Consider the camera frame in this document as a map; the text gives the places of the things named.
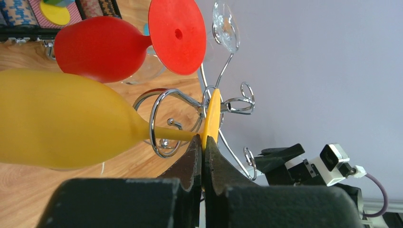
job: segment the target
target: fabric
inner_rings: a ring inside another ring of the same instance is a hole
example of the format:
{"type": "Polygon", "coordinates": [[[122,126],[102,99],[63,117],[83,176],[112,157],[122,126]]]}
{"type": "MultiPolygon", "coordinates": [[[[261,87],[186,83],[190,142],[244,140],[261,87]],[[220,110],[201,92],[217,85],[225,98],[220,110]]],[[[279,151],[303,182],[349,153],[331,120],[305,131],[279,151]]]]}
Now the fabric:
{"type": "Polygon", "coordinates": [[[101,6],[102,12],[104,16],[116,17],[119,16],[115,13],[115,9],[113,7],[111,0],[99,0],[99,5],[101,6]]]}
{"type": "Polygon", "coordinates": [[[0,9],[10,26],[38,25],[27,0],[0,0],[0,9]]]}
{"type": "Polygon", "coordinates": [[[104,15],[98,0],[81,0],[80,2],[86,18],[93,18],[104,15]]]}

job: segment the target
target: glass base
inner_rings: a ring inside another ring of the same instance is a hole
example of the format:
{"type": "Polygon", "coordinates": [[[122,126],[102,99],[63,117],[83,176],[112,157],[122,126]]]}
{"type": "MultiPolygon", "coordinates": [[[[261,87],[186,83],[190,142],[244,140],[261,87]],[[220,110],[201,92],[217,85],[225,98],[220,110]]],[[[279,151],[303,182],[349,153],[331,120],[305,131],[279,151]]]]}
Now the glass base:
{"type": "Polygon", "coordinates": [[[137,70],[132,76],[126,78],[122,83],[128,85],[136,85],[151,81],[158,77],[165,71],[166,67],[161,63],[157,57],[153,46],[147,49],[147,55],[140,69],[137,70]]]}

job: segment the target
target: wooden surface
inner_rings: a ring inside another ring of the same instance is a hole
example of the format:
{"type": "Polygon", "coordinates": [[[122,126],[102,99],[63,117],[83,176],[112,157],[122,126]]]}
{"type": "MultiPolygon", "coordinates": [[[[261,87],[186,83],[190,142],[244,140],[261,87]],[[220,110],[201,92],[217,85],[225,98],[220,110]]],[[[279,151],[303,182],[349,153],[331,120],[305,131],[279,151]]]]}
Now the wooden surface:
{"type": "MultiPolygon", "coordinates": [[[[117,0],[123,19],[142,30],[147,22],[150,0],[117,0]]],[[[0,70],[24,67],[60,71],[54,61],[48,60],[40,43],[21,46],[0,44],[0,70]]],[[[201,100],[201,90],[197,74],[177,76],[169,71],[142,85],[109,84],[124,96],[129,103],[143,92],[157,87],[179,88],[197,100],[201,100]]],[[[140,115],[148,119],[149,111],[156,97],[148,99],[139,109],[140,115]]],[[[157,116],[157,125],[166,126],[166,120],[174,117],[189,130],[197,114],[194,109],[175,98],[162,102],[157,116]]],[[[49,197],[64,180],[74,177],[156,177],[170,167],[186,150],[186,146],[172,158],[162,159],[155,155],[151,147],[140,143],[123,154],[105,162],[75,171],[53,171],[38,167],[0,163],[0,227],[29,228],[35,227],[49,197]]]]}

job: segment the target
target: cable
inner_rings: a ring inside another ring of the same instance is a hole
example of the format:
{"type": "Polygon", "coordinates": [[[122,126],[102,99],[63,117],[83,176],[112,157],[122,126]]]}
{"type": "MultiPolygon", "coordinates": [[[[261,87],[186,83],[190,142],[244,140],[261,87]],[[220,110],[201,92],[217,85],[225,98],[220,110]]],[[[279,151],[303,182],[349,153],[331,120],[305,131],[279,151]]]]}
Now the cable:
{"type": "Polygon", "coordinates": [[[381,190],[382,195],[384,196],[384,206],[377,213],[374,213],[374,214],[365,214],[365,213],[363,213],[363,216],[368,217],[368,218],[374,218],[374,217],[382,216],[386,212],[386,210],[388,209],[388,206],[389,206],[389,197],[388,197],[388,194],[386,193],[386,189],[371,174],[367,173],[365,176],[368,177],[370,180],[372,180],[379,187],[379,189],[381,190]]]}

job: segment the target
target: yellow circle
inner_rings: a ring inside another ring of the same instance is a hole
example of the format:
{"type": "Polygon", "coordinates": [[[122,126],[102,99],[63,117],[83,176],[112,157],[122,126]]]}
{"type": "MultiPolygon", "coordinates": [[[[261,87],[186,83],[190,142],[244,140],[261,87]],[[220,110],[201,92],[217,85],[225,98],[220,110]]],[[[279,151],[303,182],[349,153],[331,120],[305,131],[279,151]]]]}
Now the yellow circle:
{"type": "Polygon", "coordinates": [[[70,22],[70,13],[66,7],[58,7],[40,1],[40,11],[43,16],[55,25],[66,25],[70,22]]]}
{"type": "Polygon", "coordinates": [[[206,150],[207,136],[213,137],[215,142],[218,140],[218,130],[220,128],[220,114],[221,114],[221,96],[220,90],[215,89],[211,96],[209,109],[207,111],[206,121],[204,122],[204,132],[201,139],[201,148],[206,150]]]}

